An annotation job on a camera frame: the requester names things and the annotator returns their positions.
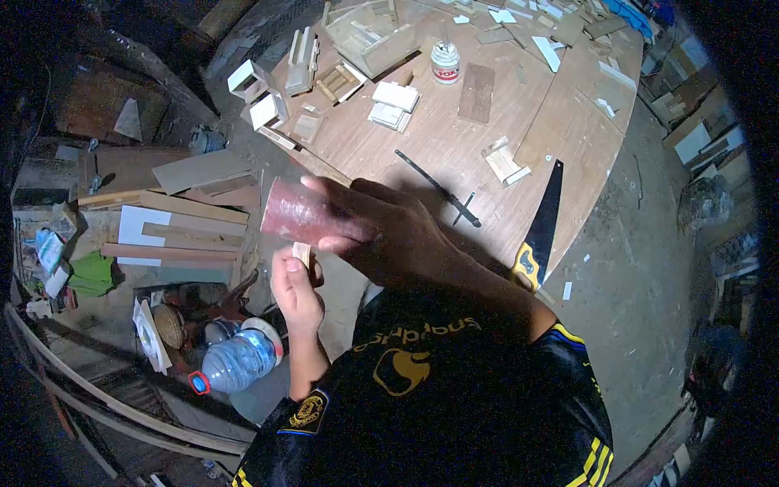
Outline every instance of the yellow saw handle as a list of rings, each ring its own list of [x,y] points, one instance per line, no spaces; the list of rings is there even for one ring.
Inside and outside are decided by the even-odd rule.
[[[533,292],[538,290],[538,262],[533,257],[533,249],[526,242],[522,242],[520,249],[516,251],[514,267],[511,268],[511,281],[516,283],[519,274],[527,277]]]

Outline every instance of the dark wood plank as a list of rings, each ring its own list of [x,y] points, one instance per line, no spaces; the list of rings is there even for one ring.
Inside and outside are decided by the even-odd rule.
[[[492,89],[495,86],[495,70],[469,62],[465,67],[463,90],[460,93],[460,106],[457,116],[489,123],[492,109]]]

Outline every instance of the yellow logo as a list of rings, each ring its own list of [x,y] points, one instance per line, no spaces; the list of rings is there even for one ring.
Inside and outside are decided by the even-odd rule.
[[[309,396],[303,400],[303,404],[300,405],[298,412],[292,415],[290,418],[290,425],[295,427],[307,425],[310,422],[314,422],[322,415],[322,410],[325,408],[325,402],[321,397]]]
[[[390,348],[382,354],[373,369],[373,379],[390,396],[404,396],[430,375],[428,362],[416,362],[429,356],[428,352],[410,353],[399,348]]]

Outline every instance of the wooden table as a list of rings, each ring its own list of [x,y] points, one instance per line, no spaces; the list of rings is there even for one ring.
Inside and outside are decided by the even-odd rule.
[[[432,46],[431,37],[439,38],[441,20],[447,20],[450,40],[461,56],[461,77],[469,62],[495,70],[489,124],[457,116],[463,82],[459,79],[449,86],[437,83],[426,51],[382,79],[399,81],[409,69],[414,70],[411,85],[419,90],[421,98],[405,133],[368,121],[375,89],[370,81],[336,107],[317,89],[292,98],[285,94],[290,118],[280,131],[289,134],[301,106],[313,105],[325,112],[327,120],[307,149],[348,178],[367,178],[396,188],[409,185],[428,188],[429,184],[395,155],[394,150],[399,149],[462,201],[476,192],[469,209],[481,220],[482,227],[474,228],[461,219],[456,226],[463,239],[459,243],[471,241],[508,267],[513,265],[516,251],[533,221],[552,165],[555,159],[560,159],[565,163],[565,175],[548,265],[551,272],[601,194],[622,145],[635,93],[625,88],[626,106],[614,118],[595,105],[595,82],[609,83],[613,78],[601,72],[598,61],[608,63],[608,60],[589,49],[592,41],[586,34],[573,49],[564,50],[562,64],[554,74],[530,38],[552,34],[537,20],[515,16],[525,36],[527,49],[524,50],[513,42],[480,45],[475,39],[480,30],[475,26],[455,25],[452,16],[417,2],[402,0],[397,5],[400,25],[413,23],[423,51],[425,46]],[[318,65],[326,69],[341,57],[319,25],[315,30],[321,43]],[[637,82],[643,37],[629,27],[622,32],[627,40],[612,34],[615,52],[611,56],[618,60],[622,72]],[[517,64],[524,68],[526,86],[521,86],[516,77]],[[284,84],[286,57],[273,75],[279,84]],[[481,150],[501,136],[508,137],[515,162],[532,170],[508,189],[501,186],[481,156]],[[288,152],[293,157],[299,155]],[[451,226],[456,211],[448,204],[441,208],[437,218]]]

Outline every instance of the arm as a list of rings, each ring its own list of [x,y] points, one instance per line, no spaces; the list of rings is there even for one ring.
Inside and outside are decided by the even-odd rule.
[[[418,199],[379,183],[355,179],[345,188],[326,178],[304,177],[304,185],[378,230],[372,242],[342,235],[323,237],[318,247],[338,254],[379,285],[427,281],[453,286],[515,313],[518,333],[537,340],[555,324],[555,314],[524,288],[487,270],[446,238]]]
[[[322,268],[312,261],[315,273]],[[325,316],[322,297],[314,292],[311,277],[303,262],[287,247],[273,254],[270,288],[287,320],[290,342],[290,399],[302,401],[311,393],[312,384],[322,379],[330,361],[319,343],[319,326]]]

